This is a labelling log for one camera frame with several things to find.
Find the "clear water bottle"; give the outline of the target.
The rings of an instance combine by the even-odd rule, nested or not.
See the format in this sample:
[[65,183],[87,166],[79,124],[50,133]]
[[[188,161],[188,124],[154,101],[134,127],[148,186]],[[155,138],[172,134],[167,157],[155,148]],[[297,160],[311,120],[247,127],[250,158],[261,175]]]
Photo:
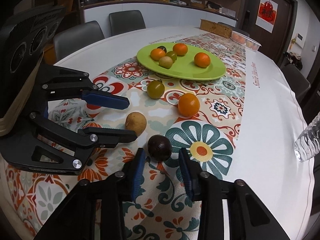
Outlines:
[[319,154],[319,129],[320,113],[318,113],[307,128],[304,129],[293,145],[295,155],[300,162],[305,162]]

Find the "small orange tomato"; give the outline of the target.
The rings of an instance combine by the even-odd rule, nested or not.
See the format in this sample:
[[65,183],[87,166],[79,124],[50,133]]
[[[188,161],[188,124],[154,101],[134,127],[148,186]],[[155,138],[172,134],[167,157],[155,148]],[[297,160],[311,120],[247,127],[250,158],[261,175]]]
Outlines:
[[180,115],[191,118],[200,110],[198,98],[191,93],[183,94],[178,100],[178,112]]

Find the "dark purple plum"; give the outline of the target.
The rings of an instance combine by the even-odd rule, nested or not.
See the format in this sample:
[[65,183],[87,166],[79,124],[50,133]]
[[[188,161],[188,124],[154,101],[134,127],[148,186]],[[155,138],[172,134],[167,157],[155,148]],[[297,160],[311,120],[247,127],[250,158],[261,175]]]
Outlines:
[[165,48],[165,46],[159,46],[158,49],[163,50],[165,53],[167,53],[167,49]]

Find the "orange tangerine left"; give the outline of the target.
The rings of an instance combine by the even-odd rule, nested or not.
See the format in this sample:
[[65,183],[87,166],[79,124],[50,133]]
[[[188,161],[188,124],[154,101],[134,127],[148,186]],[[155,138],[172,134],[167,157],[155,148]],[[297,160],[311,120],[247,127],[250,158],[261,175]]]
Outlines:
[[188,52],[188,46],[183,43],[176,43],[172,50],[177,56],[184,56]]

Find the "tan longan on plate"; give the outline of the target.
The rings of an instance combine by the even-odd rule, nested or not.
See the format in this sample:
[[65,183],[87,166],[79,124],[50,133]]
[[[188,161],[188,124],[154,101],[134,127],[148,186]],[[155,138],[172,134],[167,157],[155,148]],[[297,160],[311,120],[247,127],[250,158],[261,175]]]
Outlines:
[[159,63],[159,66],[161,66],[165,69],[170,69],[173,65],[173,60],[169,56],[164,56],[159,59],[158,63]]

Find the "green tomato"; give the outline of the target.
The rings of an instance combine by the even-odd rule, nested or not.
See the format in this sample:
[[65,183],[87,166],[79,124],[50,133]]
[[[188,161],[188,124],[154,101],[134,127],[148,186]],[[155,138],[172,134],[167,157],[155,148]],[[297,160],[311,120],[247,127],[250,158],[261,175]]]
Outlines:
[[174,51],[167,52],[166,56],[170,57],[173,63],[175,63],[175,61],[177,60],[177,54]]
[[147,85],[147,94],[152,99],[160,99],[164,91],[165,87],[161,80],[153,80]]

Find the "grey chair far end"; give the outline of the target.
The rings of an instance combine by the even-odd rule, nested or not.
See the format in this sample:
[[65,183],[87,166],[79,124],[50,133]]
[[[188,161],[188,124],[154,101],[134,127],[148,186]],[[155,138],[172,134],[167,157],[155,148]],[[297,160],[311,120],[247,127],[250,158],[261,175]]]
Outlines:
[[238,28],[236,28],[236,27],[234,27],[232,25],[225,24],[225,23],[222,23],[222,22],[218,22],[218,24],[223,25],[223,26],[228,27],[228,28],[231,28],[232,31],[236,31],[238,33],[241,33],[242,35],[245,35],[245,36],[249,37],[249,33],[247,33],[246,31],[243,31],[241,29],[238,29]]

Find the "white kitchen counter cabinet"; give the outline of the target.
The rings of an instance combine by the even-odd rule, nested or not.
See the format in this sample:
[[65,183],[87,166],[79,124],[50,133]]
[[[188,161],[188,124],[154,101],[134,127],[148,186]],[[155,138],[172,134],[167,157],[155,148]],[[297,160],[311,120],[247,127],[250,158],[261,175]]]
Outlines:
[[119,3],[103,4],[97,7],[84,9],[84,21],[97,21],[106,38],[111,36],[109,14],[118,11],[138,10],[141,12],[147,28],[164,26],[193,26],[199,27],[201,20],[222,22],[236,26],[237,20],[219,13],[208,12],[189,7],[180,7],[170,4],[157,3]]

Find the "white tablecloth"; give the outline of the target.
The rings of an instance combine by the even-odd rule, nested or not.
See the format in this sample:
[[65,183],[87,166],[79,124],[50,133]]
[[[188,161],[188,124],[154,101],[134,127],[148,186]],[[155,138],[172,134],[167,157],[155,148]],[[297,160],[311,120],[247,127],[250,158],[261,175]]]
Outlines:
[[[178,42],[177,35],[186,38],[202,34],[210,33],[191,27],[158,27],[110,37],[86,48],[115,40],[116,45],[106,57],[109,63],[114,63],[120,42],[126,42],[125,55],[130,56],[132,53],[137,55],[141,48],[150,44]],[[235,142],[233,168],[223,180],[244,180],[276,217],[287,235],[291,239],[302,239],[312,207],[314,161],[298,161],[293,144],[306,128],[306,122],[294,92],[277,65],[259,52],[245,51],[244,110],[240,133]],[[86,70],[83,64],[73,69],[88,72],[93,79],[98,72],[97,66]],[[4,178],[1,168],[1,209],[14,228],[17,217],[6,199]]]

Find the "patterned table runner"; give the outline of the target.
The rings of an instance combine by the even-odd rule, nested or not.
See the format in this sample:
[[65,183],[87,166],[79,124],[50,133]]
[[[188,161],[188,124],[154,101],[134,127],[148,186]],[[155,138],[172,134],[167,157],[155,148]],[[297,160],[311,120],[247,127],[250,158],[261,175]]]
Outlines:
[[[204,49],[217,56],[226,66],[224,76],[213,81],[189,81],[156,74],[144,68],[132,53],[126,56],[127,44],[120,42],[117,60],[106,59],[115,40],[76,52],[60,61],[65,67],[81,64],[86,70],[98,67],[93,82],[101,90],[130,100],[128,109],[119,111],[86,105],[78,99],[64,100],[52,107],[50,120],[76,131],[85,127],[125,127],[132,112],[147,120],[144,132],[136,141],[114,149],[97,149],[78,176],[46,175],[19,171],[3,163],[6,199],[14,210],[14,228],[22,239],[33,239],[75,184],[106,179],[134,158],[136,150],[146,148],[151,136],[166,136],[172,144],[172,156],[157,163],[147,160],[139,196],[124,203],[124,218],[129,239],[197,239],[200,203],[185,194],[177,154],[185,147],[191,159],[219,179],[233,168],[235,142],[240,133],[245,103],[246,51],[235,42],[214,34],[192,37],[177,35],[179,43]],[[147,94],[147,85],[161,80],[165,91],[160,99]],[[178,112],[178,100],[194,94],[200,110],[191,118]]]

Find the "orange tangerine right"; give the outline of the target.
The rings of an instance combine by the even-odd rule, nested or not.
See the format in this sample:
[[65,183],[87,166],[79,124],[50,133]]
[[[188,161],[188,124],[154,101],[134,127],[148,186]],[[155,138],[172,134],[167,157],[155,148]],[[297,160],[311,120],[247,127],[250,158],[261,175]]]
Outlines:
[[207,68],[211,63],[211,60],[210,60],[210,57],[206,53],[200,52],[194,56],[194,63],[198,67]]

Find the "large orange tomato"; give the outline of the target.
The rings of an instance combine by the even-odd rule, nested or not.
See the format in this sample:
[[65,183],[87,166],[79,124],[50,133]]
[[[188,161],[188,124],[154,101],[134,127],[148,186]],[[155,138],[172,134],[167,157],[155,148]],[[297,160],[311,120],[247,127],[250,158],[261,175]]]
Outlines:
[[162,57],[165,57],[165,55],[166,55],[166,52],[161,48],[155,48],[150,53],[150,57],[154,61],[159,61]]

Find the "grey chair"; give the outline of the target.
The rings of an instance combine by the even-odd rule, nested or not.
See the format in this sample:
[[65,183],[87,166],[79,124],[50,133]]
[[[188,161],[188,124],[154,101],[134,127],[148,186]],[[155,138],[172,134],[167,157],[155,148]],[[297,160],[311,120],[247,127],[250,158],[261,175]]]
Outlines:
[[300,70],[293,64],[288,64],[281,68],[287,83],[295,93],[298,103],[301,103],[304,96],[310,89],[310,82],[303,76]]
[[53,38],[56,60],[60,61],[75,51],[104,38],[97,21],[86,22],[58,33]]
[[143,15],[139,10],[113,12],[108,18],[112,36],[146,28]]

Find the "dark plum fruit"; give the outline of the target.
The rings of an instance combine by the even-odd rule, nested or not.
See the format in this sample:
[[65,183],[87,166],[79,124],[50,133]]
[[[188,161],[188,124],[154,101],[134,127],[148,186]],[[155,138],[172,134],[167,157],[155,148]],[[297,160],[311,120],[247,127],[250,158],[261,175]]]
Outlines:
[[172,154],[172,145],[170,140],[159,134],[151,136],[148,140],[148,153],[155,161],[167,161]]

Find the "tan longan fruit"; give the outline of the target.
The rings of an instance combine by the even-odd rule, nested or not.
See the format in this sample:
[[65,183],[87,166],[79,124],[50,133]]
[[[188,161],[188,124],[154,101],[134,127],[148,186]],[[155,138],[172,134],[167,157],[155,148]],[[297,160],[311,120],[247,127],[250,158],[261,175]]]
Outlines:
[[140,136],[147,126],[146,117],[139,112],[130,113],[125,120],[125,128],[134,131],[137,136]]

